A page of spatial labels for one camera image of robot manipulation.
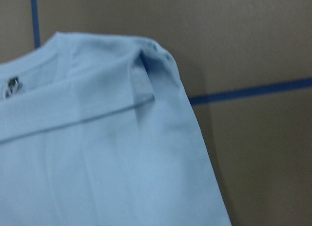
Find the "light blue t-shirt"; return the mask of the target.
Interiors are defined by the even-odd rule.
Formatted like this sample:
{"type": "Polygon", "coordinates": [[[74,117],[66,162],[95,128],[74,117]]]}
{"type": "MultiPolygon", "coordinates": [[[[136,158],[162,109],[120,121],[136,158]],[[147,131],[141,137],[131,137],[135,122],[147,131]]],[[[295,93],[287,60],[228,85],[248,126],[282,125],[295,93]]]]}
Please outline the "light blue t-shirt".
{"type": "Polygon", "coordinates": [[[3,226],[228,226],[172,55],[57,32],[0,66],[3,226]],[[18,76],[24,93],[3,99],[18,76]]]}

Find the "shirt neck label tag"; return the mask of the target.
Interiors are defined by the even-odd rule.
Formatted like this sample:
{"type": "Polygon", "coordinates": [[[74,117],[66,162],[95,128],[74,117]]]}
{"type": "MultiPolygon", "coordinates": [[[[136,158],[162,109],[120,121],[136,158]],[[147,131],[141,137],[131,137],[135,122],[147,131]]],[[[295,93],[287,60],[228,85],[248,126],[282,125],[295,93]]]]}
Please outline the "shirt neck label tag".
{"type": "Polygon", "coordinates": [[[5,85],[3,90],[3,99],[7,100],[15,97],[16,95],[21,95],[24,92],[25,91],[22,81],[18,76],[15,76],[7,81],[7,84],[5,85]]]}

